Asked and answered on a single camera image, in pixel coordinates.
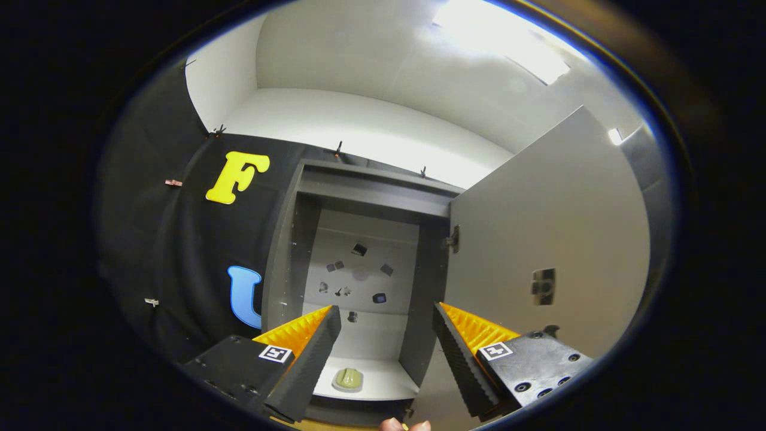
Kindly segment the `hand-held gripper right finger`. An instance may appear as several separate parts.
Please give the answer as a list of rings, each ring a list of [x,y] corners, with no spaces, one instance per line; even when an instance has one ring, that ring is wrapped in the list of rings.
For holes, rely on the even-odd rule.
[[[511,414],[557,390],[594,362],[544,330],[516,333],[444,302],[433,331],[471,417]]]

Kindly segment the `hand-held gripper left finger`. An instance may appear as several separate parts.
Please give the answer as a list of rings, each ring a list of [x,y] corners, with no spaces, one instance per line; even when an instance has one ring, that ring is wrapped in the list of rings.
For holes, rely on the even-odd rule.
[[[253,339],[230,335],[183,371],[249,415],[300,422],[341,327],[339,307],[324,306]]]

